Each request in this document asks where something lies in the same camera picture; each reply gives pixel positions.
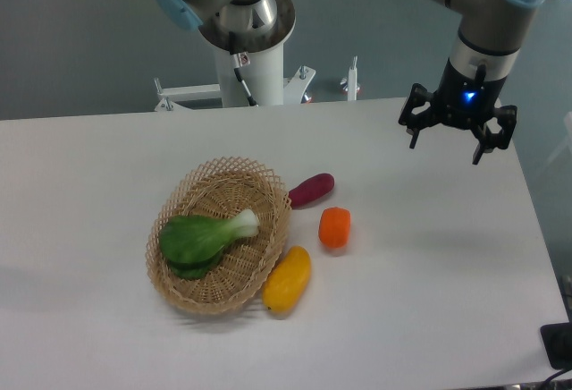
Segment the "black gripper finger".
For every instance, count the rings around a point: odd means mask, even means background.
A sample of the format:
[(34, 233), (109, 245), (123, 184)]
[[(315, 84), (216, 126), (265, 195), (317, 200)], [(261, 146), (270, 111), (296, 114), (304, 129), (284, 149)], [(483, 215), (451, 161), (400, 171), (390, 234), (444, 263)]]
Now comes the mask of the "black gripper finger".
[(414, 149), (419, 133), (437, 125), (441, 120), (434, 105), (435, 94), (419, 83), (414, 83), (401, 109), (399, 125), (411, 136), (409, 148)]
[[(493, 132), (488, 122), (494, 120), (499, 130)], [(512, 140), (517, 125), (517, 107), (494, 107), (482, 120), (471, 126), (471, 132), (478, 141), (472, 164), (478, 165), (482, 156), (493, 152), (496, 148), (505, 150)]]

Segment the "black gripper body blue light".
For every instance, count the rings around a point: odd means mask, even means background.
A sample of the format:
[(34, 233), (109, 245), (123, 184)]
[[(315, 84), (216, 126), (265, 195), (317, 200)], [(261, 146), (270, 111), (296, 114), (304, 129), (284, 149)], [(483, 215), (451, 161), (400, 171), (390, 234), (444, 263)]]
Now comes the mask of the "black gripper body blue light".
[(437, 90), (430, 102), (430, 126), (437, 124), (470, 130), (485, 125), (491, 120), (505, 128), (506, 111), (500, 115), (495, 104), (506, 82), (507, 77), (488, 80), (488, 72), (479, 65), (471, 76), (460, 72), (448, 60)]

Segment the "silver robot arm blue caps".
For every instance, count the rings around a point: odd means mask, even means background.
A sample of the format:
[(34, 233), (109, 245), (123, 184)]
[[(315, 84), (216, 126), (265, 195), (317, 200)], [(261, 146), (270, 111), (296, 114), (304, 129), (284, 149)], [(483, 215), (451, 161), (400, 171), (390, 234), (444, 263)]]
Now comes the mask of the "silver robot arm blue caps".
[[(474, 160), (509, 146), (517, 124), (514, 106), (497, 99), (544, 0), (434, 0), (461, 22), (439, 87), (414, 85), (399, 122), (412, 138), (442, 124), (470, 131)], [(301, 101), (305, 87), (283, 78), (283, 46), (294, 29), (291, 0), (156, 0), (183, 30), (210, 44), (223, 105), (278, 106)]]

